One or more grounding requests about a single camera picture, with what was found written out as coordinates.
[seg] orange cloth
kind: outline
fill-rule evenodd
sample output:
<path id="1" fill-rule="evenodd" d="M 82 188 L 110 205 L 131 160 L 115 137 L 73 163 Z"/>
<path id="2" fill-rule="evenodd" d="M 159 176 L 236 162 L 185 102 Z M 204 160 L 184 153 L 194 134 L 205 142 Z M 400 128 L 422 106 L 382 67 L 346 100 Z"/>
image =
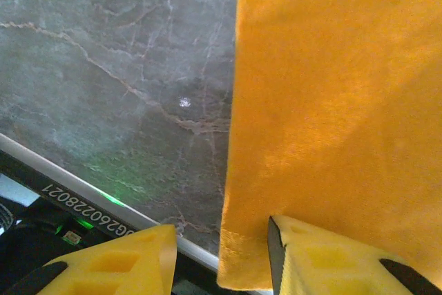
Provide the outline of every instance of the orange cloth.
<path id="1" fill-rule="evenodd" d="M 271 287 L 282 214 L 442 287 L 442 0 L 239 0 L 236 56 L 219 284 Z"/>

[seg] gray marble surface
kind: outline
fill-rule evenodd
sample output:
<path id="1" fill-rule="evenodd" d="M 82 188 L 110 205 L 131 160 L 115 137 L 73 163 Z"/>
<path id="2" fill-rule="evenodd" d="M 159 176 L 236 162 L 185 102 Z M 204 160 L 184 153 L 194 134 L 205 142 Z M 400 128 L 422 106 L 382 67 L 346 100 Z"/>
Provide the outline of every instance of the gray marble surface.
<path id="1" fill-rule="evenodd" d="M 0 0 L 0 131 L 217 252 L 236 0 Z"/>

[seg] green led light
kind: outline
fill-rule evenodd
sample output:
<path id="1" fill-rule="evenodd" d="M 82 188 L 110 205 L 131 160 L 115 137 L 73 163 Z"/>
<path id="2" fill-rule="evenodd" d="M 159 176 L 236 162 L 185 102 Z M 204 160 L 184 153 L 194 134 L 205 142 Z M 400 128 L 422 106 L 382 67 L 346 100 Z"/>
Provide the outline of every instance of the green led light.
<path id="1" fill-rule="evenodd" d="M 124 206 L 123 203 L 121 203 L 117 198 L 112 197 L 111 195 L 109 195 L 108 193 L 103 193 L 103 196 L 106 197 L 108 200 L 110 200 L 112 203 L 119 205 L 121 207 Z"/>
<path id="2" fill-rule="evenodd" d="M 63 225 L 59 225 L 58 228 L 55 230 L 55 235 L 57 235 L 61 229 L 63 228 Z"/>
<path id="3" fill-rule="evenodd" d="M 92 228 L 94 228 L 94 226 L 93 225 L 91 225 L 89 222 L 87 222 L 87 221 L 84 221 L 84 220 L 81 220 L 81 219 L 77 219 L 77 222 L 81 225 L 81 226 L 83 226 L 84 228 L 86 228 L 86 229 L 92 229 Z"/>

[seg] printed serial number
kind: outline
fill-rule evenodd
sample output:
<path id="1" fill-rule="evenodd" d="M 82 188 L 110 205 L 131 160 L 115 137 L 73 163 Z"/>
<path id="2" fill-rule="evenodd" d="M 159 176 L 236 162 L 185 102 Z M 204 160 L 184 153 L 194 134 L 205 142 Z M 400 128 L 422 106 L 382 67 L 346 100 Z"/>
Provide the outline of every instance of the printed serial number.
<path id="1" fill-rule="evenodd" d="M 47 192 L 48 196 L 64 203 L 67 207 L 90 219 L 94 224 L 106 225 L 107 230 L 115 233 L 116 236 L 125 236 L 134 233 L 134 231 L 128 230 L 127 227 L 120 222 L 113 220 L 101 211 L 97 211 L 96 208 L 66 193 L 63 189 L 54 187 L 53 184 L 49 184 L 46 188 L 43 188 L 42 192 Z"/>

